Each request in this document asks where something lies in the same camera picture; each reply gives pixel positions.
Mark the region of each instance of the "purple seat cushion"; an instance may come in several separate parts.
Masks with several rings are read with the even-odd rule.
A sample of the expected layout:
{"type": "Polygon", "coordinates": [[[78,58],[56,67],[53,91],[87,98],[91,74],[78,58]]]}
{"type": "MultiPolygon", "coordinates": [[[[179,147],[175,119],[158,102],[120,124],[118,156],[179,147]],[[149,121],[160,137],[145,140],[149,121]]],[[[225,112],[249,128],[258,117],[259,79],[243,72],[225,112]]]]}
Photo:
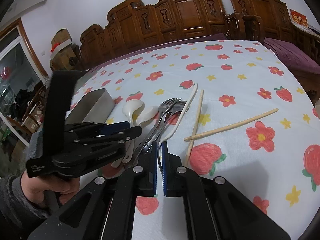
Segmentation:
{"type": "Polygon", "coordinates": [[[264,46],[272,49],[287,68],[320,74],[320,66],[292,43],[265,38],[264,46]]]}

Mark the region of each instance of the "white spoon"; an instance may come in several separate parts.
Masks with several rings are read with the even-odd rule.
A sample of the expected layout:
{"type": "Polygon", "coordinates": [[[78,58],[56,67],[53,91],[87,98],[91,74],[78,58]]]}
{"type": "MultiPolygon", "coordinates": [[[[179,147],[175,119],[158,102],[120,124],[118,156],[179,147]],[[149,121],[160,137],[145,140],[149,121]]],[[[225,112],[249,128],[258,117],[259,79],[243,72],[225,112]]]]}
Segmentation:
{"type": "MultiPolygon", "coordinates": [[[[128,118],[128,121],[130,123],[130,127],[133,127],[134,124],[133,124],[133,113],[134,111],[136,111],[138,108],[140,108],[141,106],[143,105],[143,102],[141,100],[138,100],[138,99],[131,99],[129,100],[128,102],[125,103],[125,105],[123,106],[122,108],[122,113],[128,118]]],[[[128,149],[130,148],[130,146],[132,145],[133,143],[132,142],[129,142],[129,146],[128,146],[128,149]]],[[[121,162],[122,162],[122,159],[123,158],[120,158],[116,161],[114,161],[111,166],[113,168],[117,168],[121,162]]]]}
{"type": "MultiPolygon", "coordinates": [[[[143,111],[137,118],[137,121],[136,121],[137,125],[141,125],[142,123],[149,121],[152,117],[154,117],[158,113],[158,109],[159,109],[158,106],[150,106],[143,109],[143,111]]],[[[134,140],[129,145],[129,148],[125,154],[125,157],[122,160],[123,163],[127,163],[131,161],[133,150],[134,150],[134,140]]]]}

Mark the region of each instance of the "silver screw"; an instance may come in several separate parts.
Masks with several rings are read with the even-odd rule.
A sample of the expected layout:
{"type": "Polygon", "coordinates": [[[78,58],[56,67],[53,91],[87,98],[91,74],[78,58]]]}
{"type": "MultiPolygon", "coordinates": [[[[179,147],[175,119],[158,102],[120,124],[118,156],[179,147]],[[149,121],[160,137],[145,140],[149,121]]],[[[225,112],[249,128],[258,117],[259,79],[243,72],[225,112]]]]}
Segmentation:
{"type": "Polygon", "coordinates": [[[102,183],[104,183],[104,177],[96,177],[94,179],[95,184],[100,185],[102,183]]]}
{"type": "Polygon", "coordinates": [[[223,177],[216,177],[214,180],[217,184],[224,184],[226,180],[223,177]]]}
{"type": "Polygon", "coordinates": [[[186,167],[183,167],[183,166],[179,166],[177,168],[177,172],[178,173],[185,173],[187,171],[187,168],[186,167]]]}
{"type": "Polygon", "coordinates": [[[142,168],[141,166],[134,166],[134,167],[133,167],[133,171],[134,171],[135,173],[140,173],[140,172],[143,171],[143,168],[142,168]]]}

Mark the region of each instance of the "wooden door frame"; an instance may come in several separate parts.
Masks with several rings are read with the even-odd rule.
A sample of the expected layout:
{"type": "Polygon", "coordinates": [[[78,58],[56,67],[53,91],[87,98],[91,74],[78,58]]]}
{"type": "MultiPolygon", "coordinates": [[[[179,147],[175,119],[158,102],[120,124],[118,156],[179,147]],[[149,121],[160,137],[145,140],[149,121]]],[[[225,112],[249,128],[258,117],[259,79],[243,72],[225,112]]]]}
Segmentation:
{"type": "Polygon", "coordinates": [[[22,24],[22,21],[21,21],[21,18],[15,20],[14,22],[12,22],[11,24],[9,24],[6,28],[4,28],[4,30],[0,31],[0,40],[6,36],[10,31],[12,31],[14,28],[18,28],[19,30],[19,33],[28,49],[28,52],[29,54],[31,55],[31,58],[33,60],[33,62],[35,63],[37,69],[40,71],[40,73],[43,75],[43,76],[47,76],[47,72],[44,70],[42,64],[40,63],[37,55],[35,54],[35,51],[33,50],[31,44],[30,44],[30,41],[27,37],[27,34],[26,34],[26,31],[23,27],[23,24],[22,24]]]}

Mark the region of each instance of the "finger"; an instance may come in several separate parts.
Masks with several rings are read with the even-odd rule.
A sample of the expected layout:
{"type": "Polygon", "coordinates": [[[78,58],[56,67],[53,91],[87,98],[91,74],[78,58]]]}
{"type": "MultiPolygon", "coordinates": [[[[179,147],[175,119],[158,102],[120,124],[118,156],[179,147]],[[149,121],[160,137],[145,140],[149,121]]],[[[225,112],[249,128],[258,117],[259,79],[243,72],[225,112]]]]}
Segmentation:
{"type": "Polygon", "coordinates": [[[44,190],[52,190],[55,192],[65,192],[70,189],[68,182],[59,179],[54,175],[30,178],[29,188],[32,192],[37,193],[44,190]]]}
{"type": "Polygon", "coordinates": [[[77,194],[77,192],[71,192],[65,195],[61,195],[59,198],[61,204],[67,203],[75,194],[77,194]]]}
{"type": "Polygon", "coordinates": [[[62,195],[69,194],[71,192],[78,192],[80,187],[80,178],[71,179],[68,181],[70,189],[65,192],[61,192],[62,195]]]}

